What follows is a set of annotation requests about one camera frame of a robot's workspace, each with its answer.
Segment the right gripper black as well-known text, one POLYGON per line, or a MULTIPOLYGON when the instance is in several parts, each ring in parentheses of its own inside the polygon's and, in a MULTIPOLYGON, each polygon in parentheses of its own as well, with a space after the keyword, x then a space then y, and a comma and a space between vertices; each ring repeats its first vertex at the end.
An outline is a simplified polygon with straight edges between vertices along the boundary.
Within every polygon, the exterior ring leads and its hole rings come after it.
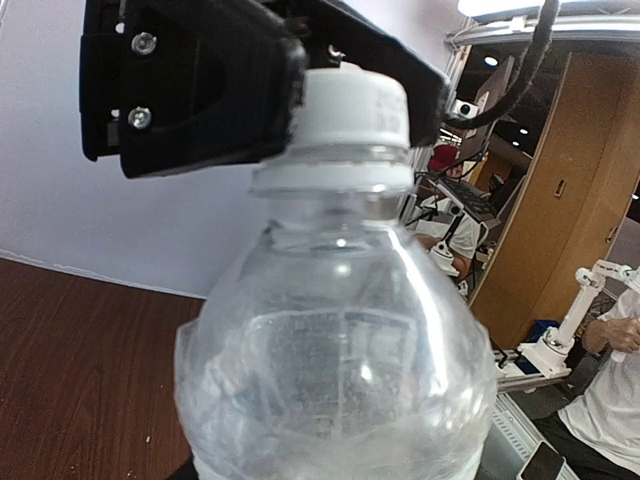
POLYGON ((256 163, 291 141, 307 55, 256 1, 87 1, 82 149, 128 178, 256 163), (123 119, 136 108, 148 120, 123 119))

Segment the white water bottle cap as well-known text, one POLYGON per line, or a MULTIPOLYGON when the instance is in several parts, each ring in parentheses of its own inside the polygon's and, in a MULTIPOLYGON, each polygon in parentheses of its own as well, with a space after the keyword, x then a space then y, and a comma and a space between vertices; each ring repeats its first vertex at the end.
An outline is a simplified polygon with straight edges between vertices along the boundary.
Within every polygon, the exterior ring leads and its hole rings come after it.
POLYGON ((408 99, 402 85, 361 69, 314 69, 293 119, 291 145, 410 146, 408 99))

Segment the clear water bottle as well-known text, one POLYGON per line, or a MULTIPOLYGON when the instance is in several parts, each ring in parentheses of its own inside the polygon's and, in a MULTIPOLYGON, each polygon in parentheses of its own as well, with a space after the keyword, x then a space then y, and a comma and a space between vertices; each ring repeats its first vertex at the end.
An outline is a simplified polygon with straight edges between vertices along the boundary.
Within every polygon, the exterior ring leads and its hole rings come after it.
POLYGON ((199 479, 472 479, 496 399, 486 329, 397 219, 393 147, 266 161, 268 223, 175 344, 199 479))

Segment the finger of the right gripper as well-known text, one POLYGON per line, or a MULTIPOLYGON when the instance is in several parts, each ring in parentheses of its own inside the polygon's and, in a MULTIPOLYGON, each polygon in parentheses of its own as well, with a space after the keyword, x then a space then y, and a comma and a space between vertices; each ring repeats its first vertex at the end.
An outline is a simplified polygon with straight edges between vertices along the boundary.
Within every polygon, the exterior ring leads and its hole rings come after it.
POLYGON ((435 143, 450 93, 444 73, 344 1, 281 1, 279 15, 303 43, 311 69, 336 68, 334 48, 346 61, 399 82, 407 95, 410 145, 435 143))

